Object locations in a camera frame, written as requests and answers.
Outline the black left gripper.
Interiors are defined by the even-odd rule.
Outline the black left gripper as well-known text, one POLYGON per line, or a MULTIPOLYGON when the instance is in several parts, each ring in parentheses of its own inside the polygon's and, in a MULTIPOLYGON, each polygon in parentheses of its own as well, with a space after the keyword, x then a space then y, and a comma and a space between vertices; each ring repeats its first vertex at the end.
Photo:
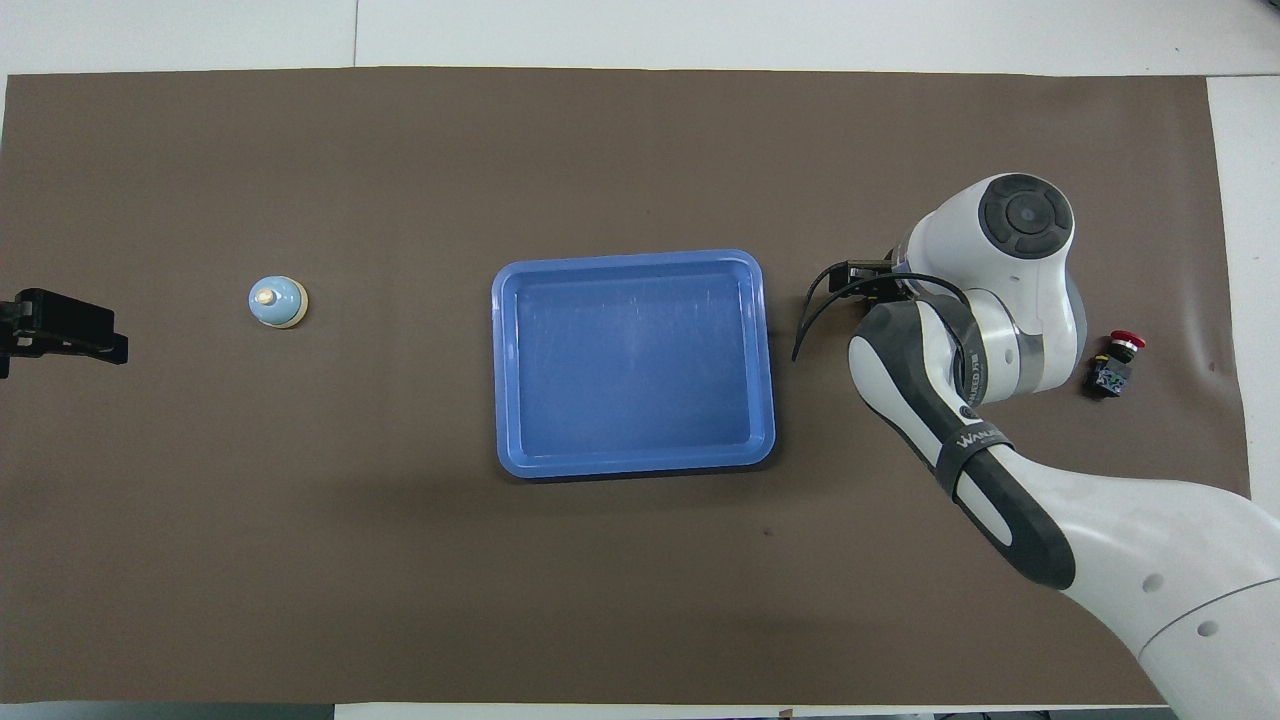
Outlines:
POLYGON ((114 334, 114 311, 49 290, 22 290, 1 302, 1 378, 14 357, 46 354, 91 357, 113 365, 129 359, 129 338, 114 334))

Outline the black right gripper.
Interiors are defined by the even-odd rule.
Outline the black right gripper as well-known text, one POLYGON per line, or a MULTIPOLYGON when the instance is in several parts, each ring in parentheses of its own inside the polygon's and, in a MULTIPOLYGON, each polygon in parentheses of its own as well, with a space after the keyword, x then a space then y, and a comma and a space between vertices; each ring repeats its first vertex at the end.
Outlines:
POLYGON ((827 272, 828 296, 838 295, 840 300, 854 302, 893 302, 908 296, 901 281, 892 277, 893 265, 890 260, 833 264, 827 272))

